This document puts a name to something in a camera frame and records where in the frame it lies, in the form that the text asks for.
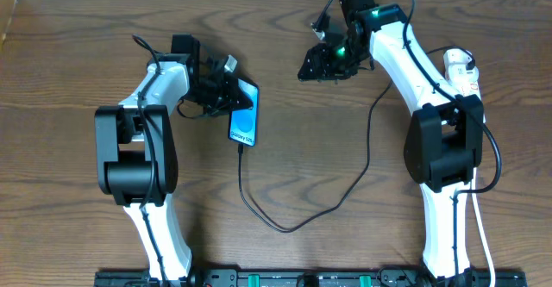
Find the blue Galaxy smartphone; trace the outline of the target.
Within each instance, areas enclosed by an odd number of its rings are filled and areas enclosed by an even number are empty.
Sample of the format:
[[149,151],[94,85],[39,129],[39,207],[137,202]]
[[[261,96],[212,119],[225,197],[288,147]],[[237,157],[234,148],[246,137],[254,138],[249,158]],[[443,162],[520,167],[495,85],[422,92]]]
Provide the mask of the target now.
[[228,137],[244,146],[253,147],[257,138],[259,89],[255,84],[242,79],[238,80],[238,87],[252,106],[230,113]]

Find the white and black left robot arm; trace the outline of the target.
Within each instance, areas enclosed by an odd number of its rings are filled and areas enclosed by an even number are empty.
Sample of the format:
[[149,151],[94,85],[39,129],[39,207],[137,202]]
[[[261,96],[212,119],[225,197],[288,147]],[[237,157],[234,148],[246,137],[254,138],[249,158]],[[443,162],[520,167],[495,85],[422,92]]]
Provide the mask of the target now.
[[241,88],[232,55],[201,59],[201,43],[190,34],[172,37],[161,52],[135,34],[151,56],[146,75],[132,94],[94,115],[97,180],[131,218],[149,267],[143,271],[101,270],[96,286],[204,286],[194,265],[173,204],[179,162],[170,122],[184,102],[199,105],[204,117],[250,110],[254,99]]

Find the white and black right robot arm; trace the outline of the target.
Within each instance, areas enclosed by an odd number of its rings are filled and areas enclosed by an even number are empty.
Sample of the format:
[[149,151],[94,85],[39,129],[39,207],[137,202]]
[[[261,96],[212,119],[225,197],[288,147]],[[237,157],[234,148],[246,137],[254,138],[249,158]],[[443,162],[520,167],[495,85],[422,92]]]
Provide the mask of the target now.
[[423,265],[436,282],[460,282],[470,268],[461,191],[481,162],[483,104],[439,73],[417,42],[412,15],[397,4],[337,1],[348,32],[331,33],[329,16],[321,12],[311,25],[320,41],[307,51],[298,79],[345,80],[364,60],[387,72],[411,113],[404,160],[423,195]]

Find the white charger plug adapter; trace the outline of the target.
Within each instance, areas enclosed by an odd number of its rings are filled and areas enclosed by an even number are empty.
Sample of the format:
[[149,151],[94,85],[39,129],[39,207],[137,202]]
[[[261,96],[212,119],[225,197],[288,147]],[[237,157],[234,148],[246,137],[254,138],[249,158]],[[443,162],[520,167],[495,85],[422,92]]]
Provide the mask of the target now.
[[451,48],[444,55],[445,77],[450,83],[477,83],[479,70],[474,56],[465,49]]

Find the white power strip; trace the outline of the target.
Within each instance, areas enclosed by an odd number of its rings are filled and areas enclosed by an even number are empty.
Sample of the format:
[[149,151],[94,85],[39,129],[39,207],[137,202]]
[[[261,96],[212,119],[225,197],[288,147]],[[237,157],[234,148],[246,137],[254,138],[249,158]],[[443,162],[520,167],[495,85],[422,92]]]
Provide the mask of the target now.
[[479,69],[469,51],[451,48],[443,55],[445,77],[464,97],[476,95],[481,98]]

